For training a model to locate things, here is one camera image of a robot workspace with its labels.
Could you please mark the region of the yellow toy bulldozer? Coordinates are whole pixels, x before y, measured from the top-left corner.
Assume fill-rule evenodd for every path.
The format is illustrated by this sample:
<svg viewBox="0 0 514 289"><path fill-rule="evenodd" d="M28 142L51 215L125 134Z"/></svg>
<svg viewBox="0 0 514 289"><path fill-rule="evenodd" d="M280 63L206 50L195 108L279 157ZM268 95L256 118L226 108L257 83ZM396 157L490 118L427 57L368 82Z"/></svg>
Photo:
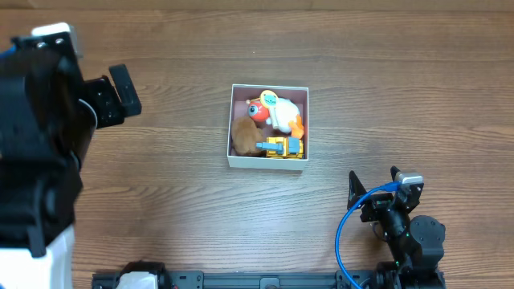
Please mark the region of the yellow toy bulldozer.
<svg viewBox="0 0 514 289"><path fill-rule="evenodd" d="M255 147L266 152L266 158L303 159L304 143L293 136L268 137L266 142L258 142Z"/></svg>

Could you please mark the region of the brown plush toy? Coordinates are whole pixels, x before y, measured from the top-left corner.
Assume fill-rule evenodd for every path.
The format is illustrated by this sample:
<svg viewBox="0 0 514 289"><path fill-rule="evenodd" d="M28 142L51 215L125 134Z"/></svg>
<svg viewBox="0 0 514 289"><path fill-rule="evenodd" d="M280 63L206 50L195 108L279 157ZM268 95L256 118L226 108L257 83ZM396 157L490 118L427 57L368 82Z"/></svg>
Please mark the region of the brown plush toy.
<svg viewBox="0 0 514 289"><path fill-rule="evenodd" d="M232 146L239 156L257 157L262 150L256 144L265 141L261 128L249 116L242 116L234 120L231 126Z"/></svg>

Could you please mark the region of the yellow wooden rattle drum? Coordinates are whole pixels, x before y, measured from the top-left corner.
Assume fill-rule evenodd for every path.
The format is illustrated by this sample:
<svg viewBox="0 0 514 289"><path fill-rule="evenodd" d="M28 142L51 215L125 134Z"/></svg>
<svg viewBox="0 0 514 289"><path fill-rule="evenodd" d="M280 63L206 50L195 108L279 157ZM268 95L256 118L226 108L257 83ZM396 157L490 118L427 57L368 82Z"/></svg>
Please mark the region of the yellow wooden rattle drum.
<svg viewBox="0 0 514 289"><path fill-rule="evenodd" d="M259 101L265 108L272 109L279 103L279 97L271 90L264 90L259 96Z"/></svg>

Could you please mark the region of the white plush duck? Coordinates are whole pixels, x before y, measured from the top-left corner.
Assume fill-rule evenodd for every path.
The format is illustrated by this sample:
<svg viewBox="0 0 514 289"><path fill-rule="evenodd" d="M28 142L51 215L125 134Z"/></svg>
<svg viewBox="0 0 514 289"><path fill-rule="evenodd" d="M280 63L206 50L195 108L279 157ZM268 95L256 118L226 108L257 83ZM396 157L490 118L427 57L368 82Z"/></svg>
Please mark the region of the white plush duck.
<svg viewBox="0 0 514 289"><path fill-rule="evenodd" d="M299 108L288 99L279 98L275 106L277 129L292 137L301 139L304 136L304 126Z"/></svg>

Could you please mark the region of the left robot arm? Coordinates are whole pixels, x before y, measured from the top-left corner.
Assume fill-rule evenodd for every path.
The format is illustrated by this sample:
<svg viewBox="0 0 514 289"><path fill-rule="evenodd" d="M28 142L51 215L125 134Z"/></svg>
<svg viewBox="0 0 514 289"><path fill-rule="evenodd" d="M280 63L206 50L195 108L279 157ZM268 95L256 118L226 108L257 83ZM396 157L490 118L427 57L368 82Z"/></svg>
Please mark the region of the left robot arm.
<svg viewBox="0 0 514 289"><path fill-rule="evenodd" d="M1 285L69 288L80 172L97 129L141 113L127 67L86 80L73 26L39 26L1 54Z"/></svg>

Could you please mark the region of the red eyeball toy ball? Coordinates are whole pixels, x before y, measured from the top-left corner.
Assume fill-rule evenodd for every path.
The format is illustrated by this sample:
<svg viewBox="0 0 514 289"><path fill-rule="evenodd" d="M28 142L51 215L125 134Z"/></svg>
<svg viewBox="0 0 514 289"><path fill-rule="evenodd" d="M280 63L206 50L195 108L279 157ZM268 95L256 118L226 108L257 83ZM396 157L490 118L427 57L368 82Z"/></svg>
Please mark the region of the red eyeball toy ball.
<svg viewBox="0 0 514 289"><path fill-rule="evenodd" d="M261 103L260 100L247 101L247 114L256 122L266 122L270 118L269 110Z"/></svg>

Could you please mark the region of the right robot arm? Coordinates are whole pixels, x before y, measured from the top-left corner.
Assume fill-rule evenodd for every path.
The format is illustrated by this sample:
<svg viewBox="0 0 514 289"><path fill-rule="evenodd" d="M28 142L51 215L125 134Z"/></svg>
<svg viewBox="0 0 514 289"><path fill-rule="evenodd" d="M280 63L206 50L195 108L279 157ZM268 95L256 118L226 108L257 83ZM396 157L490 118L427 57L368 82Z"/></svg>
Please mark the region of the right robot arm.
<svg viewBox="0 0 514 289"><path fill-rule="evenodd" d="M444 256L446 227L426 215L411 217L424 187L419 173L390 169L392 181L374 193L365 189L354 171L349 173L347 210L360 210L362 222L381 227L381 239L393 260L380 262L363 288L444 288L439 261Z"/></svg>

